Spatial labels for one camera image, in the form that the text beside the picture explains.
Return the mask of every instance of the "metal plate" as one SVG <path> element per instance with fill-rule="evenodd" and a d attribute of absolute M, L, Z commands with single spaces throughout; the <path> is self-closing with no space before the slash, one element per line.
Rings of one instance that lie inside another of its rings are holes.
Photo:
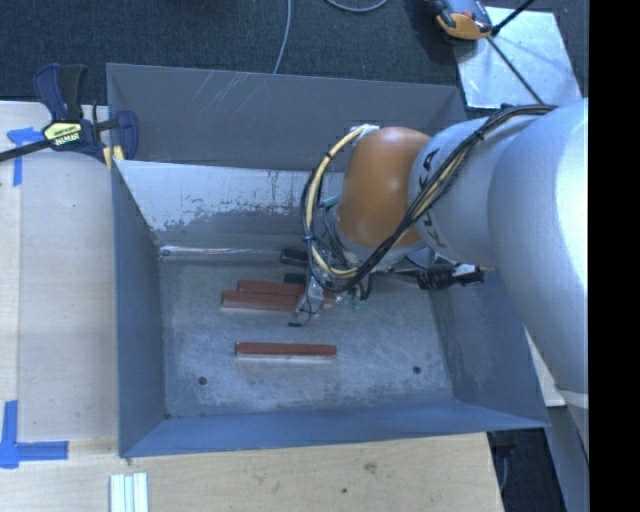
<path fill-rule="evenodd" d="M 302 187 L 337 139 L 363 122 L 430 134 L 463 121 L 455 88 L 108 72 L 112 107 L 133 109 L 147 134 L 140 161 L 112 172 L 121 455 L 544 424 L 524 329 L 497 274 L 435 294 L 381 278 L 360 311 L 334 307 L 302 328 L 289 327 L 288 314 L 221 310 L 238 280 L 299 271 L 280 264 L 279 251 L 304 247 Z M 350 149 L 323 195 L 339 193 Z M 239 341 L 331 343 L 338 355 L 238 361 Z"/>
<path fill-rule="evenodd" d="M 487 7 L 487 12 L 497 25 L 513 11 Z M 552 13 L 523 11 L 500 30 L 493 42 L 544 103 L 564 105 L 582 99 Z M 469 107 L 537 103 L 488 41 L 461 44 L 454 47 L 454 52 Z"/>

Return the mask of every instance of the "brown wooden stick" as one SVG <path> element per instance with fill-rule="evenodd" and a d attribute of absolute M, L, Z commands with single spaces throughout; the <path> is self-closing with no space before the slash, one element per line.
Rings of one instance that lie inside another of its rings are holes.
<path fill-rule="evenodd" d="M 295 295 L 273 295 L 269 293 L 239 292 L 237 290 L 224 290 L 222 292 L 223 308 L 293 313 L 297 303 L 298 297 Z"/>
<path fill-rule="evenodd" d="M 269 281 L 252 281 L 241 279 L 238 281 L 239 292 L 268 293 L 273 295 L 293 295 L 299 297 L 305 287 L 301 284 L 272 283 Z"/>
<path fill-rule="evenodd" d="M 236 356 L 303 356 L 331 357 L 338 353 L 335 345 L 317 343 L 236 343 Z"/>

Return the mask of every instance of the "black carpet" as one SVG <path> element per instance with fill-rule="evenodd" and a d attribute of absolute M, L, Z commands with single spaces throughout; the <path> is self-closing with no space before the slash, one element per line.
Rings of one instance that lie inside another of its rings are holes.
<path fill-rule="evenodd" d="M 361 7 L 379 0 L 341 1 Z M 522 3 L 484 2 L 512 9 Z M 292 5 L 279 73 L 459 85 L 453 47 L 422 0 L 388 0 L 366 14 L 325 0 Z M 0 99 L 35 100 L 34 73 L 57 62 L 88 66 L 80 99 L 101 105 L 108 62 L 274 72 L 288 12 L 287 0 L 0 0 L 0 7 Z M 539 0 L 529 9 L 555 15 L 588 96 L 589 0 Z M 513 432 L 511 441 L 507 512 L 564 512 L 543 431 Z"/>

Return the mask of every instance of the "white cable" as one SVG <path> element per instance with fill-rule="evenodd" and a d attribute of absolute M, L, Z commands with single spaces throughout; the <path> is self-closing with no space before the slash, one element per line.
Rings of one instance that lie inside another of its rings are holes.
<path fill-rule="evenodd" d="M 358 135 L 352 142 L 351 144 L 353 146 L 355 146 L 358 142 L 360 142 L 360 140 L 362 140 L 366 135 L 370 134 L 371 132 L 375 132 L 376 130 L 379 130 L 380 127 L 376 126 L 375 124 L 363 124 L 360 126 L 354 126 L 353 128 L 351 128 L 351 130 L 349 130 L 349 132 L 352 132 L 354 130 L 358 130 L 358 129 L 362 129 L 362 131 L 360 132 L 360 135 Z"/>
<path fill-rule="evenodd" d="M 348 5 L 339 4 L 338 2 L 336 2 L 334 0 L 326 0 L 326 1 L 327 1 L 328 4 L 331 4 L 334 7 L 337 7 L 338 9 L 340 9 L 342 11 L 355 12 L 355 13 L 363 13 L 363 12 L 375 11 L 376 9 L 379 9 L 380 7 L 382 7 L 384 4 L 386 4 L 388 2 L 388 0 L 381 0 L 377 4 L 374 4 L 374 5 L 370 6 L 370 7 L 349 7 Z"/>
<path fill-rule="evenodd" d="M 509 478 L 509 459 L 507 457 L 502 459 L 502 480 L 500 481 L 500 492 L 504 492 L 504 488 L 507 486 L 507 479 Z"/>
<path fill-rule="evenodd" d="M 287 45 L 287 40 L 289 39 L 290 27 L 291 27 L 291 0 L 287 0 L 287 27 L 284 30 L 284 37 L 282 38 L 282 46 L 280 46 L 280 54 L 278 55 L 276 66 L 273 68 L 274 75 L 278 74 L 278 69 L 280 68 L 280 61 L 282 61 L 282 55 L 284 54 L 284 47 Z"/>

